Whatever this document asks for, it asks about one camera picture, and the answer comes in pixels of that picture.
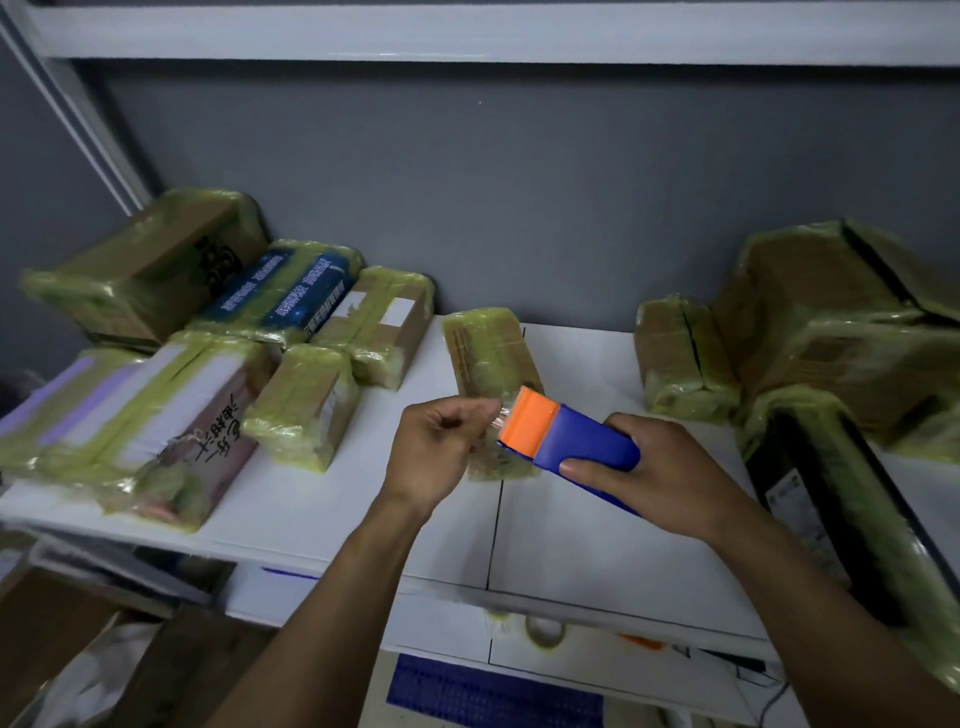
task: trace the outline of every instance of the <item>shelf board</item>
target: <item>shelf board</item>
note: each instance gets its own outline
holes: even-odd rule
[[[954,66],[960,2],[33,6],[61,59]]]

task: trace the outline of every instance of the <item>hand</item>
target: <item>hand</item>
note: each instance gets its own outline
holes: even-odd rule
[[[731,522],[760,510],[683,425],[620,413],[605,425],[640,448],[636,468],[623,473],[587,460],[565,460],[564,477],[606,491],[666,531],[712,545]]]
[[[500,400],[447,397],[403,410],[381,495],[430,518],[467,469],[467,457],[500,412]]]

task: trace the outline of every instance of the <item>white label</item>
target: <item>white label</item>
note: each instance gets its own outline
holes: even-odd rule
[[[343,316],[347,318],[352,311],[360,307],[360,303],[363,302],[366,296],[367,294],[363,291],[350,291],[344,296],[344,299],[340,301],[340,305],[333,309],[333,313],[330,314],[331,318],[333,316]]]
[[[410,299],[393,299],[387,306],[387,312],[383,314],[380,323],[388,327],[400,328],[403,322],[410,315],[410,310],[414,307],[416,301]]]
[[[817,507],[813,504],[810,493],[806,491],[797,469],[794,468],[781,478],[777,485],[767,491],[766,497],[774,518],[803,542],[817,566],[836,581],[849,587],[851,580],[847,570],[840,563],[836,548],[827,535]]]
[[[326,442],[326,433],[330,430],[330,420],[333,419],[333,410],[337,408],[337,388],[334,387],[327,395],[324,406],[320,408],[320,414],[317,415],[317,422],[320,424],[320,442],[322,445]]]

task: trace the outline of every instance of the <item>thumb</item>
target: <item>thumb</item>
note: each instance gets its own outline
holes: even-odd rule
[[[560,474],[581,485],[623,500],[623,495],[632,490],[634,478],[628,473],[615,471],[592,460],[565,460],[560,464]]]

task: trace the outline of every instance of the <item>package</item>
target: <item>package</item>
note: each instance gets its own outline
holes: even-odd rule
[[[279,353],[324,324],[363,266],[352,248],[277,240],[189,327],[246,336]]]
[[[960,464],[960,376],[885,433],[883,445],[907,457]]]
[[[196,530],[256,447],[240,423],[271,372],[249,339],[182,331],[47,449],[38,470],[108,512]]]
[[[144,357],[104,347],[77,360],[0,420],[0,471],[26,475],[45,448],[133,374]]]
[[[740,384],[702,303],[680,296],[642,303],[634,348],[649,411],[723,423],[739,406]]]
[[[834,395],[762,395],[741,442],[760,503],[960,692],[960,582]]]
[[[466,397],[493,397],[512,402],[521,386],[544,394],[533,357],[523,341],[516,316],[507,308],[475,308],[444,318],[444,340]],[[470,480],[513,480],[536,475],[533,463],[510,454],[488,428],[486,440],[468,461]]]
[[[347,352],[361,384],[396,391],[433,319],[433,294],[427,276],[367,268],[310,343]]]
[[[871,435],[960,371],[956,291],[848,221],[752,236],[712,310],[745,398],[809,384]]]
[[[276,462],[325,473],[358,401],[349,356],[300,344],[247,410],[243,432]]]
[[[57,268],[25,272],[21,287],[96,343],[153,352],[266,246],[246,195],[172,189]]]

